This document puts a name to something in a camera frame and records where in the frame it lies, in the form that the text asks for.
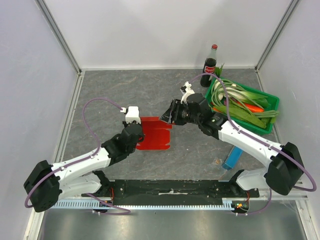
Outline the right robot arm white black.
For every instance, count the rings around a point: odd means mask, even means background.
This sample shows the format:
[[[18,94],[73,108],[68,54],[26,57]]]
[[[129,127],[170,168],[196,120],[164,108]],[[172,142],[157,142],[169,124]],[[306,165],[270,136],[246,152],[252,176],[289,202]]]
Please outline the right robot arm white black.
[[[189,95],[185,101],[172,100],[160,120],[177,126],[195,124],[205,135],[240,148],[263,164],[260,169],[239,170],[232,177],[229,191],[235,197],[260,188],[287,196],[303,175],[303,162],[293,143],[282,145],[250,132],[226,115],[212,111],[200,93]]]

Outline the red paper box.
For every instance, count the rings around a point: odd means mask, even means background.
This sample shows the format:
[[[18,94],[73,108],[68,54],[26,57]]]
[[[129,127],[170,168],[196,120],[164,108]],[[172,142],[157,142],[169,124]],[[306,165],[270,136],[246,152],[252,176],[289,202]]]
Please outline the red paper box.
[[[170,148],[172,124],[160,120],[159,116],[140,118],[144,140],[137,144],[141,151],[164,151]]]

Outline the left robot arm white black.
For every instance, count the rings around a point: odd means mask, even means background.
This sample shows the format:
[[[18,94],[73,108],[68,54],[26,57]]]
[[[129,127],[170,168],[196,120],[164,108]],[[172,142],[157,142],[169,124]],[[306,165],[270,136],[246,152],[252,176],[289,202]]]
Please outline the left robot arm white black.
[[[121,133],[86,154],[54,164],[38,162],[23,184],[27,193],[24,206],[40,213],[74,195],[106,196],[110,185],[101,169],[126,159],[145,137],[141,123],[123,125]]]

